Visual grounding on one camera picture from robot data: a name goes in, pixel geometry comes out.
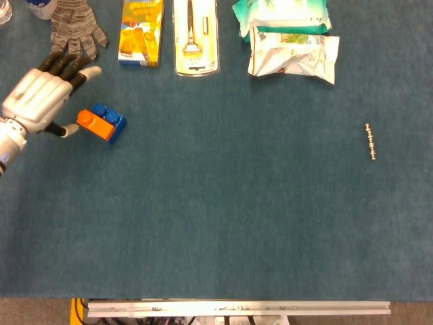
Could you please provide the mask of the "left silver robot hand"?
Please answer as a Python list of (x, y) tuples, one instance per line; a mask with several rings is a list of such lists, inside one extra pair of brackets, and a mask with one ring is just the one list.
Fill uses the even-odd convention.
[(1, 105), (1, 116), (29, 133), (42, 131), (58, 137), (77, 132), (77, 124), (54, 122), (70, 96), (88, 80), (101, 74), (92, 59), (53, 52), (37, 68), (30, 69)]

